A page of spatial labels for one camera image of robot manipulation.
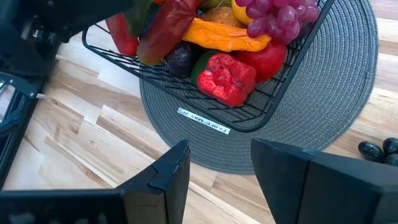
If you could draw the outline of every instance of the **black pebble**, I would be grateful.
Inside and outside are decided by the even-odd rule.
[[[387,138],[386,140],[384,140],[383,150],[386,156],[390,156],[391,154],[398,154],[398,139]]]
[[[369,161],[384,162],[386,158],[381,148],[372,142],[361,142],[358,145],[358,150],[362,156]]]
[[[386,164],[398,166],[398,154],[392,154],[386,158]]]

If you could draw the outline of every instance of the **red pepper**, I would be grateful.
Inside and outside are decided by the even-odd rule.
[[[203,93],[230,105],[242,105],[256,87],[256,70],[225,53],[213,55],[198,76]]]
[[[167,0],[140,41],[139,60],[147,65],[159,64],[187,31],[200,3],[201,0]]]
[[[264,82],[273,77],[282,68],[286,58],[286,46],[276,40],[268,43],[267,47],[258,52],[239,51],[235,57],[256,69],[256,81]]]
[[[105,19],[112,39],[119,53],[133,56],[137,52],[138,38],[130,34],[130,30],[123,14],[119,13]]]

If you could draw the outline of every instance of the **round placemat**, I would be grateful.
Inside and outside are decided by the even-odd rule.
[[[373,88],[376,20],[367,0],[336,0],[271,120],[260,130],[226,135],[177,113],[189,110],[141,81],[149,119],[170,146],[190,140],[192,161],[210,169],[252,174],[252,138],[322,150],[359,115]]]

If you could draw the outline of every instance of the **wire basket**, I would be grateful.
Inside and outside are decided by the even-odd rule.
[[[232,129],[248,133],[262,128],[271,119],[334,1],[318,1],[318,7],[322,9],[322,12],[306,38],[287,46],[288,53],[283,68],[270,80],[258,84],[242,106],[228,106],[202,94],[195,85],[190,83],[189,78],[175,77],[163,65],[147,66],[140,63],[138,58],[127,57],[115,51],[88,44],[86,36],[89,28],[83,31],[82,41],[87,49],[145,82]],[[109,33],[101,26],[97,24],[96,26]]]

